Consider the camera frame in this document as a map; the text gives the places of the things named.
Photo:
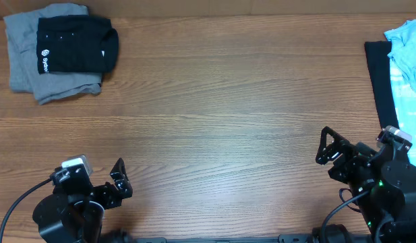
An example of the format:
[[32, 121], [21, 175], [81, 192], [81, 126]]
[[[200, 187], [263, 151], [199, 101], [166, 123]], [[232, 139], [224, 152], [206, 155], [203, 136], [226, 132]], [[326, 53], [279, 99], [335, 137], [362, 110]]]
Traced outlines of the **black t-shirt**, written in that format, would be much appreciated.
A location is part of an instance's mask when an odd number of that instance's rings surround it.
[[39, 74], [107, 73], [116, 66], [119, 35], [108, 18], [68, 15], [39, 18]]

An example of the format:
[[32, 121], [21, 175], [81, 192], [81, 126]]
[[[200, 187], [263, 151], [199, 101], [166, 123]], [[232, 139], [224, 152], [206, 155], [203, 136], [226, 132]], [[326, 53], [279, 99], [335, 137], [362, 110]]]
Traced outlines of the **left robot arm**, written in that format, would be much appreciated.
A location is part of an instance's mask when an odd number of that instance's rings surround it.
[[68, 158], [50, 175], [51, 195], [42, 199], [32, 218], [45, 242], [100, 242], [107, 209], [120, 207], [133, 188], [119, 158], [110, 171], [113, 183], [93, 186], [93, 168], [85, 155]]

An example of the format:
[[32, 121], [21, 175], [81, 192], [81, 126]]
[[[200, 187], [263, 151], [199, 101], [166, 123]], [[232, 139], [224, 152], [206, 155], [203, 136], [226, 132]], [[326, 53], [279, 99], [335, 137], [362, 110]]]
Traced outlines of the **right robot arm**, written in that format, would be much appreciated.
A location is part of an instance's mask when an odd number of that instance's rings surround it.
[[[346, 184], [351, 198], [313, 229], [308, 242], [416, 242], [416, 166], [409, 162], [411, 136], [386, 126], [378, 137], [378, 150], [358, 142], [351, 144], [328, 126], [320, 135], [315, 161], [332, 163], [331, 179]], [[368, 235], [349, 232], [329, 221], [348, 207], [362, 215]]]

